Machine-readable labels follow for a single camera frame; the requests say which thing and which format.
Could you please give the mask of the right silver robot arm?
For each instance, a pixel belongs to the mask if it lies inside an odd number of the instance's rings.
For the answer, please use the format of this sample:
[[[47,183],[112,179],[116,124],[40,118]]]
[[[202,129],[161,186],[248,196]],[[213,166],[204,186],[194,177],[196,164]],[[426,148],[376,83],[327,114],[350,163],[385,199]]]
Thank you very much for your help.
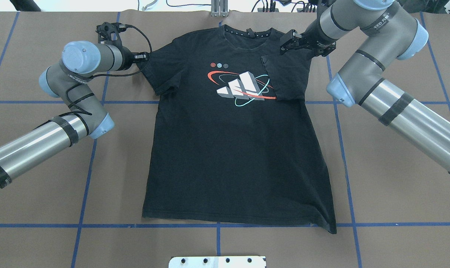
[[[450,174],[450,122],[383,77],[395,60],[412,58],[428,41],[427,30],[397,1],[335,0],[319,6],[305,32],[292,29],[281,37],[280,51],[327,56],[355,28],[367,39],[330,80],[327,93],[347,107],[361,106]]]

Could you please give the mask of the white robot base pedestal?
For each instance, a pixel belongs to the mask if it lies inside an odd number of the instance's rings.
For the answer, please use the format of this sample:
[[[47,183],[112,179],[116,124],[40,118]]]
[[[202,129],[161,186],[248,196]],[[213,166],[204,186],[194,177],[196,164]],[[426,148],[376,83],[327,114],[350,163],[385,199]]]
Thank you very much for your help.
[[[266,268],[265,256],[177,256],[169,268]]]

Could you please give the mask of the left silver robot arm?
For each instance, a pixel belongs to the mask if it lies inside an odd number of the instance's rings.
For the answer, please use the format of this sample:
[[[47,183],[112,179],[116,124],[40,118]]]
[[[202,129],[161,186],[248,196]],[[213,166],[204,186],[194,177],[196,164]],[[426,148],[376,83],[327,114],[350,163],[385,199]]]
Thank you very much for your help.
[[[133,52],[119,40],[72,41],[65,45],[58,63],[48,67],[39,84],[48,95],[59,98],[65,109],[41,116],[29,132],[0,146],[0,189],[16,178],[85,137],[98,139],[115,123],[89,82],[114,76],[150,59],[147,51]]]

